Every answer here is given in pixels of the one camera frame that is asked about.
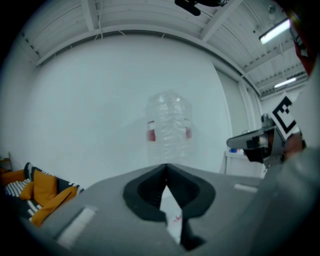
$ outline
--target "ceiling light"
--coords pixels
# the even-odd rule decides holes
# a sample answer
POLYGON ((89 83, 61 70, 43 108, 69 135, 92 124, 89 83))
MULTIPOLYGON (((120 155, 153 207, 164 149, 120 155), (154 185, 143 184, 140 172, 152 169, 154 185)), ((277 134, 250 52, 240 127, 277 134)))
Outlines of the ceiling light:
POLYGON ((279 87, 281 87, 281 86, 285 86, 285 85, 287 85, 287 84, 290 84, 290 83, 295 82, 296 80, 297 80, 296 77, 291 78, 291 79, 288 79, 288 80, 286 80, 286 81, 283 81, 283 82, 281 82, 281 83, 276 84, 276 85, 274 86, 274 88, 279 88, 279 87))
POLYGON ((269 42, 271 39, 280 35, 282 32, 288 30, 289 28, 290 28, 290 19, 286 18, 285 20, 281 21, 280 23, 276 24, 274 27, 269 29, 263 35, 261 35, 259 37, 259 40, 264 45, 265 43, 269 42))

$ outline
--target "cable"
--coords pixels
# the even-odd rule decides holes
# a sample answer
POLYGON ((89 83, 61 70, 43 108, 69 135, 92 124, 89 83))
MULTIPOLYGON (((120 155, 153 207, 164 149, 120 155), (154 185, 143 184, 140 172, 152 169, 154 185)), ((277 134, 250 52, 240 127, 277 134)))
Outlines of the cable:
POLYGON ((225 25, 221 25, 222 27, 224 27, 231 35, 233 35, 233 37, 235 39, 238 40, 238 42, 242 45, 243 49, 247 52, 247 54, 251 57, 253 62, 256 62, 256 60, 254 59, 254 57, 252 57, 252 55, 250 54, 250 52, 248 51, 248 49, 244 46, 244 44, 239 40, 238 37, 236 37, 236 35, 234 33, 232 33, 225 25))
POLYGON ((100 32, 101 32, 101 40, 104 39, 104 36, 102 34, 102 29, 101 29, 101 16, 102 16, 102 10, 104 8, 104 1, 103 0, 100 0, 100 5, 101 5, 101 8, 100 8, 100 15, 99 15, 99 29, 100 29, 100 32))

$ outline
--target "white cabinet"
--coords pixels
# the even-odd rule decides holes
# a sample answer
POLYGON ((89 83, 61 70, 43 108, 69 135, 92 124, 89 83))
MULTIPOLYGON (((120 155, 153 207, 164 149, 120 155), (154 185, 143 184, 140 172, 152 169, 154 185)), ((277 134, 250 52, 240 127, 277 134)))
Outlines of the white cabinet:
POLYGON ((265 165, 259 162, 250 162, 242 153, 225 152, 226 156, 226 175, 245 176, 263 178, 265 165))

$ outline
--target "white wall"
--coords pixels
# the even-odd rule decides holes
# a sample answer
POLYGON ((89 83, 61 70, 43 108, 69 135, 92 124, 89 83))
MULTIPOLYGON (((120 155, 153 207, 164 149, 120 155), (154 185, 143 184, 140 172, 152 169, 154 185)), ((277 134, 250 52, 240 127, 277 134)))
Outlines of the white wall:
POLYGON ((249 130, 249 123, 239 85, 224 73, 217 71, 217 74, 220 78, 230 112, 232 135, 241 135, 243 131, 249 130))
POLYGON ((247 93, 249 95, 249 99, 251 100, 251 105, 253 109, 253 119, 254 119, 254 130, 260 129, 262 126, 261 116, 262 116, 262 107, 261 101, 258 98, 256 92, 252 88, 247 88, 247 93))
MULTIPOLYGON (((9 84, 2 84, 11 93, 1 105, 1 123, 10 119, 7 105, 20 93, 9 84)), ((219 172, 230 134, 224 91, 210 56, 183 42, 146 35, 87 42, 41 67, 32 86, 22 90, 23 104, 14 109, 23 128, 10 132, 1 151, 19 145, 10 151, 21 167, 30 161, 84 187, 145 167, 144 108, 151 95, 169 89, 192 104, 194 154, 185 164, 219 172)), ((13 124, 1 129, 0 138, 13 124)))
MULTIPOLYGON (((303 87, 289 90, 289 91, 286 91, 286 94, 295 102, 300 92, 302 91, 302 89, 303 87)), ((261 107, 263 112, 264 113, 271 112, 273 108, 280 102, 281 97, 282 97, 282 93, 261 100, 261 107)))
POLYGON ((30 159, 26 150, 26 106, 30 103, 36 67, 14 44, 0 72, 0 156, 11 152, 13 170, 30 159))

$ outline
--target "orange pillow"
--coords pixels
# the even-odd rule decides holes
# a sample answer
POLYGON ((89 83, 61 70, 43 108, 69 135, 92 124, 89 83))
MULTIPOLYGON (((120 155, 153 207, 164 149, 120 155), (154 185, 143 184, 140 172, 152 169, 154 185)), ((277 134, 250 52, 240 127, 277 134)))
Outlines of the orange pillow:
POLYGON ((23 200, 32 199, 34 197, 34 187, 35 187, 34 181, 31 181, 27 185, 25 185, 19 196, 20 199, 23 199, 23 200))
POLYGON ((6 173, 6 169, 5 169, 5 168, 0 167, 0 174, 5 174, 5 173, 6 173))
POLYGON ((34 171, 34 200, 44 206, 49 200, 57 195, 57 178, 44 174, 41 171, 34 171))
POLYGON ((47 216, 55 211, 59 206, 74 198, 77 194, 77 187, 71 186, 59 193, 56 197, 48 201, 40 210, 32 216, 31 222, 40 227, 47 216))
POLYGON ((12 182, 23 182, 25 180, 24 170, 9 171, 1 174, 1 185, 5 187, 12 182))

